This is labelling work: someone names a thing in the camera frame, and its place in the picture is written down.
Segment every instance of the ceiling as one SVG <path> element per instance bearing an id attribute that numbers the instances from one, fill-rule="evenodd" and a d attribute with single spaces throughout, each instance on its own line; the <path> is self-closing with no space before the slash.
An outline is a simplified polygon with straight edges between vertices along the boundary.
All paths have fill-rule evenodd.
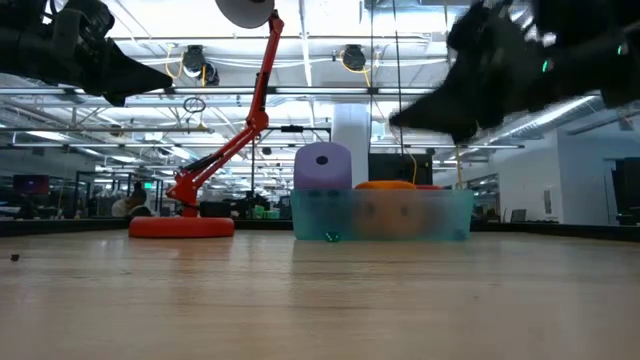
<path id="1" fill-rule="evenodd" d="M 57 0 L 58 8 L 65 2 Z M 255 74 L 262 62 L 269 35 L 266 25 L 253 30 L 238 28 L 224 18 L 214 0 L 103 2 L 116 18 L 108 36 L 114 38 L 125 54 L 162 72 L 168 69 L 177 75 L 181 67 L 180 54 L 186 47 L 203 45 L 205 56 L 220 75 L 220 87 L 203 89 L 198 81 L 183 73 L 174 80 L 174 86 L 182 89 L 183 93 L 168 95 L 160 91 L 144 94 L 129 98 L 127 107 L 113 108 L 103 99 L 85 96 L 81 92 L 71 96 L 68 93 L 38 92 L 41 84 L 37 81 L 0 75 L 0 86 L 4 88 L 0 89 L 0 100 L 4 102 L 3 109 L 0 109 L 1 125 L 153 128 L 156 129 L 154 132 L 116 133 L 118 136 L 106 132 L 69 133 L 62 135 L 66 137 L 63 139 L 47 138 L 42 133 L 25 133 L 20 135 L 19 141 L 140 144 L 139 148 L 95 147 L 90 152 L 83 150 L 83 153 L 96 157 L 96 160 L 102 160 L 105 155 L 111 156 L 109 163 L 116 166 L 166 166 L 165 172 L 172 166 L 215 151 L 242 130 L 252 99 Z M 290 145 L 329 140 L 328 134 L 321 129 L 331 127 L 334 104 L 368 104 L 371 99 L 367 94 L 368 81 L 378 94 L 373 97 L 377 106 L 371 106 L 371 116 L 381 124 L 374 130 L 380 136 L 375 142 L 378 147 L 372 151 L 399 151 L 394 147 L 397 146 L 396 136 L 386 125 L 387 117 L 400 107 L 398 88 L 403 89 L 404 106 L 445 78 L 449 68 L 445 44 L 447 26 L 450 28 L 456 17 L 466 11 L 471 0 L 448 1 L 446 17 L 442 1 L 425 2 L 435 5 L 419 5 L 419 0 L 397 0 L 394 20 L 389 7 L 391 1 L 377 0 L 372 24 L 367 6 L 357 0 L 276 0 L 285 28 L 270 79 L 275 93 L 267 97 L 270 125 L 299 125 L 319 130 L 297 134 L 276 130 L 264 136 L 256 158 L 262 162 L 263 170 L 269 172 L 265 175 L 265 183 L 272 182 L 274 177 L 270 167 L 275 169 L 277 161 L 290 163 L 294 158 L 297 147 Z M 514 7 L 512 16 L 519 16 L 523 9 Z M 366 77 L 347 71 L 340 62 L 340 52 L 347 44 L 361 46 L 368 60 L 366 68 L 373 67 Z M 321 87 L 334 89 L 327 91 Z M 183 108 L 185 100 L 194 96 L 207 105 L 200 114 L 188 114 Z M 508 125 L 519 118 L 509 118 L 505 123 Z M 192 131 L 198 127 L 206 130 Z M 500 131 L 494 129 L 484 135 L 495 135 Z M 405 144 L 451 144 L 448 137 L 440 134 L 405 131 L 403 135 Z M 174 148 L 167 153 L 158 150 L 162 144 L 199 144 L 202 147 Z M 270 155 L 262 153 L 263 147 L 267 146 L 272 150 Z M 250 153 L 250 148 L 245 149 L 234 158 L 225 167 L 228 175 L 234 170 L 236 174 L 246 171 L 250 166 L 247 160 Z M 463 155 L 467 161 L 482 160 L 488 151 L 464 152 Z M 438 150 L 439 159 L 447 160 L 450 156 L 450 149 Z M 282 175 L 280 179 L 288 179 L 290 169 L 285 168 L 279 174 L 282 173 L 288 175 Z M 232 176 L 219 181 L 224 185 L 235 185 Z"/>

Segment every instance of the fluorescent light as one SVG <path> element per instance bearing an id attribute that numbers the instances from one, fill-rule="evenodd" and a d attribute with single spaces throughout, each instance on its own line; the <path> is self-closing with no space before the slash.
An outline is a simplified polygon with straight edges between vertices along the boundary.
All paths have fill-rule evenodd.
<path id="1" fill-rule="evenodd" d="M 49 131 L 28 131 L 27 134 L 41 137 L 43 139 L 53 140 L 53 141 L 65 141 L 69 139 L 68 137 L 62 134 L 52 133 Z"/>
<path id="2" fill-rule="evenodd" d="M 582 104 L 584 104 L 584 103 L 586 103 L 588 101 L 591 101 L 591 100 L 593 100 L 595 98 L 596 98 L 596 96 L 585 96 L 585 97 L 582 97 L 582 98 L 577 99 L 575 101 L 572 101 L 572 102 L 570 102 L 570 103 L 568 103 L 568 104 L 566 104 L 564 106 L 560 106 L 555 110 L 549 111 L 546 114 L 543 114 L 543 115 L 537 117 L 535 120 L 529 121 L 524 125 L 518 126 L 513 130 L 509 130 L 506 133 L 500 134 L 500 135 L 492 138 L 491 140 L 489 140 L 489 143 L 496 142 L 496 141 L 498 141 L 498 140 L 500 140 L 502 138 L 510 136 L 511 134 L 514 134 L 514 133 L 516 133 L 516 132 L 518 132 L 520 130 L 523 130 L 523 129 L 527 128 L 527 127 L 530 127 L 530 126 L 541 126 L 541 125 L 547 124 L 547 123 L 559 118 L 560 116 L 564 115 L 565 113 L 571 111 L 573 108 L 578 107 L 578 106 L 580 106 L 580 105 L 582 105 Z"/>
<path id="3" fill-rule="evenodd" d="M 171 151 L 171 153 L 173 153 L 173 155 L 185 159 L 185 160 L 190 160 L 191 159 L 191 154 L 185 150 L 185 149 L 181 149 L 179 147 L 172 147 L 169 151 Z"/>
<path id="4" fill-rule="evenodd" d="M 0 89 L 0 95 L 64 95 L 64 89 L 60 88 L 4 88 Z"/>
<path id="5" fill-rule="evenodd" d="M 123 144 L 125 147 L 131 148 L 150 148 L 154 146 L 164 146 L 163 144 Z"/>
<path id="6" fill-rule="evenodd" d="M 469 145 L 469 149 L 524 149 L 524 145 Z"/>
<path id="7" fill-rule="evenodd" d="M 85 152 L 85 153 L 89 154 L 89 155 L 104 156 L 104 155 L 100 154 L 99 152 L 97 152 L 97 151 L 93 151 L 93 150 L 91 150 L 91 149 L 80 149 L 80 150 L 81 150 L 82 152 Z"/>
<path id="8" fill-rule="evenodd" d="M 251 177 L 251 174 L 247 174 L 247 175 L 214 175 L 214 178 L 216 179 L 240 179 L 240 178 L 248 178 Z M 293 179 L 293 174 L 269 174 L 269 175 L 264 175 L 264 174 L 255 174 L 254 177 L 256 178 L 263 178 L 263 179 L 272 179 L 272 178 L 276 178 L 276 179 Z"/>
<path id="9" fill-rule="evenodd" d="M 378 89 L 378 94 L 381 95 L 392 95 L 398 94 L 400 90 L 398 88 L 381 88 Z M 432 93 L 433 89 L 431 88 L 402 88 L 402 93 L 407 95 L 424 95 Z"/>
<path id="10" fill-rule="evenodd" d="M 9 146 L 13 147 L 38 147 L 38 148 L 61 148 L 64 144 L 55 144 L 55 143 L 25 143 L 25 144 L 9 144 Z"/>
<path id="11" fill-rule="evenodd" d="M 111 156 L 111 158 L 114 160 L 117 160 L 120 162 L 126 162 L 126 163 L 132 163 L 132 162 L 138 161 L 138 159 L 130 156 Z"/>
<path id="12" fill-rule="evenodd" d="M 310 87 L 284 87 L 276 88 L 278 94 L 367 94 L 368 88 L 310 88 Z"/>
<path id="13" fill-rule="evenodd" d="M 198 87 L 198 88 L 175 88 L 176 94 L 253 94 L 252 87 Z"/>
<path id="14" fill-rule="evenodd" d="M 71 147 L 75 148 L 114 148 L 119 147 L 118 144 L 69 144 Z"/>

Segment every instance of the orange object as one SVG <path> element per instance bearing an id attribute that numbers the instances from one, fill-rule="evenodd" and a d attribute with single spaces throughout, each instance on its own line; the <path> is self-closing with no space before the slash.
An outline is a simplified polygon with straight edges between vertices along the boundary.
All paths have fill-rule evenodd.
<path id="1" fill-rule="evenodd" d="M 129 224 L 129 236 L 150 239 L 230 237 L 234 230 L 230 218 L 136 217 Z"/>
<path id="2" fill-rule="evenodd" d="M 410 240 L 421 233 L 429 214 L 415 190 L 364 190 L 353 219 L 359 237 Z"/>
<path id="3" fill-rule="evenodd" d="M 262 60 L 262 67 L 256 79 L 253 100 L 251 101 L 244 130 L 236 134 L 215 153 L 181 167 L 175 176 L 176 184 L 167 190 L 168 197 L 186 205 L 182 210 L 182 216 L 198 217 L 196 204 L 198 189 L 209 181 L 209 178 L 229 162 L 242 148 L 269 127 L 269 115 L 265 111 L 265 104 L 269 90 L 269 77 L 273 69 L 283 28 L 284 22 L 278 16 L 278 12 L 274 10 L 269 17 L 269 40 Z"/>
<path id="4" fill-rule="evenodd" d="M 367 181 L 356 186 L 358 190 L 415 190 L 416 186 L 406 181 Z"/>
<path id="5" fill-rule="evenodd" d="M 441 186 L 438 185 L 416 185 L 418 190 L 442 190 Z"/>

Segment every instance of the person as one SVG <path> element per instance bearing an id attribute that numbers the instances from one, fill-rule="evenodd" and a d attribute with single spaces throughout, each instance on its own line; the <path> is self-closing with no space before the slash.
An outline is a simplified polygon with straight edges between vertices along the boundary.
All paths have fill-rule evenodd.
<path id="1" fill-rule="evenodd" d="M 133 193 L 131 194 L 130 197 L 120 199 L 115 203 L 113 203 L 113 206 L 111 207 L 111 216 L 114 216 L 114 217 L 130 216 L 132 212 L 138 209 L 141 209 L 141 208 L 146 209 L 146 207 L 144 206 L 144 203 L 146 201 L 147 201 L 146 191 L 142 189 L 142 184 L 140 182 L 136 182 L 135 185 L 133 186 Z"/>

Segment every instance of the robotic claw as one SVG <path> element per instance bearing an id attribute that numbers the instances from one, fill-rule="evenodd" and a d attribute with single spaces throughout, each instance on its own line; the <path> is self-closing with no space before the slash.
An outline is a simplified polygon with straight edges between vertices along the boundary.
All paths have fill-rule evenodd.
<path id="1" fill-rule="evenodd" d="M 468 142 L 506 115 L 600 91 L 607 107 L 640 99 L 640 1 L 530 0 L 539 35 L 508 15 L 512 0 L 475 3 L 452 27 L 457 52 L 443 84 L 390 119 L 391 125 L 449 134 Z"/>

